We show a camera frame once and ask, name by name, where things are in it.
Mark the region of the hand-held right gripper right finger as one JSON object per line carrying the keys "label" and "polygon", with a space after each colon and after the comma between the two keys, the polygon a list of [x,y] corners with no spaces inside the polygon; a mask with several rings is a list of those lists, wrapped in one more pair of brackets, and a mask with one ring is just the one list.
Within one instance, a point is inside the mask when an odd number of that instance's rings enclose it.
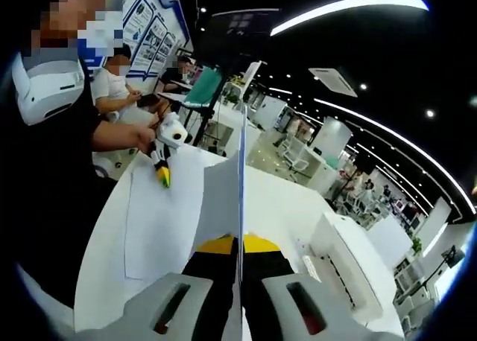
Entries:
{"label": "hand-held right gripper right finger", "polygon": [[253,340],[400,340],[372,331],[310,275],[293,271],[273,242],[246,234],[241,303]]}

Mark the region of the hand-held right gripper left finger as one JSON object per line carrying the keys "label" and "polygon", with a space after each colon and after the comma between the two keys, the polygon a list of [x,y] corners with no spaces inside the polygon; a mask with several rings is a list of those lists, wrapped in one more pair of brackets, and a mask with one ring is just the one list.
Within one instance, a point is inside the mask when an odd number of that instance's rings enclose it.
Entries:
{"label": "hand-held right gripper left finger", "polygon": [[203,243],[181,273],[168,273],[131,298],[122,316],[77,340],[220,340],[233,306],[238,239]]}

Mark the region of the person's left hand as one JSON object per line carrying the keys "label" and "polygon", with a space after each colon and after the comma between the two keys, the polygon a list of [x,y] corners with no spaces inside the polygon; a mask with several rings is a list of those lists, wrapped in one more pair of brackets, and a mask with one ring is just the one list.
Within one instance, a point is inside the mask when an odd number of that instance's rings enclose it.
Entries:
{"label": "person's left hand", "polygon": [[147,153],[151,144],[155,141],[155,131],[149,127],[136,127],[136,147],[143,153]]}

